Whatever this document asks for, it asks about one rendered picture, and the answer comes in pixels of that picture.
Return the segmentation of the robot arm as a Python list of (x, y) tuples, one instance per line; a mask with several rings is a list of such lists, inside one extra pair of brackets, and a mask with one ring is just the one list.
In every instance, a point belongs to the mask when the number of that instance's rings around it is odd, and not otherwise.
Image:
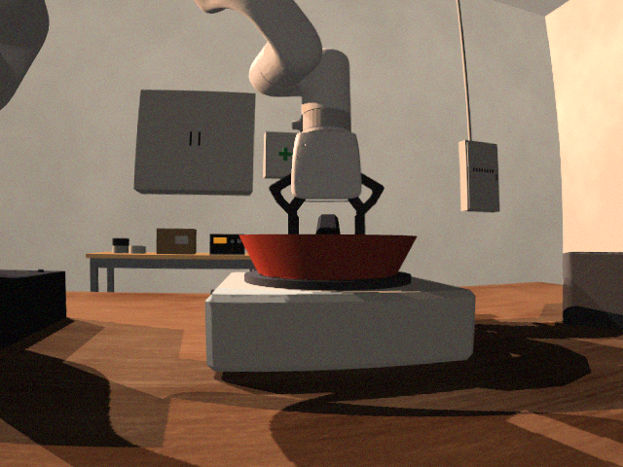
[[(264, 95), (302, 97), (302, 118), (292, 121), (292, 129), (336, 126), (351, 132), (348, 57), (322, 49), (294, 0), (194, 1), (208, 14), (238, 11), (259, 29), (268, 43), (252, 62), (249, 79)], [(0, 0), (0, 110), (43, 47), (49, 24), (45, 0)]]

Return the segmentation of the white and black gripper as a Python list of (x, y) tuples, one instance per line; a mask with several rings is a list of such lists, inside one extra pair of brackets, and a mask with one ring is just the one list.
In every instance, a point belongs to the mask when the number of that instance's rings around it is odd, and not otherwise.
[[(372, 190), (365, 203), (359, 198), (361, 184)], [(289, 185), (294, 196), (290, 203), (281, 194)], [(365, 234), (365, 214), (377, 203), (384, 188), (361, 173), (355, 133), (342, 127), (317, 126), (297, 134), (292, 173), (269, 190), (288, 214), (288, 234), (299, 234), (297, 211), (304, 202), (350, 202), (356, 210), (354, 234)]]

